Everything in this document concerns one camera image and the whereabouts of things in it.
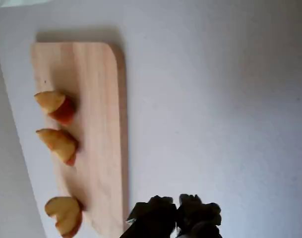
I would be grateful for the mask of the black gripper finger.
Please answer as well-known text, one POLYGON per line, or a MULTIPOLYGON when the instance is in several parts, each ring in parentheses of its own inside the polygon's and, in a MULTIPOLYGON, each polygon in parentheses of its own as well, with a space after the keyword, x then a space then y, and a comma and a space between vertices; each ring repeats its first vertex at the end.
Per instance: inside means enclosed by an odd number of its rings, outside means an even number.
POLYGON ((221 207, 203 203, 198 195, 181 194, 177 209, 179 238, 220 238, 221 207))
POLYGON ((122 238, 169 238, 176 228, 177 208, 171 197, 158 195, 137 202, 126 222, 122 238))

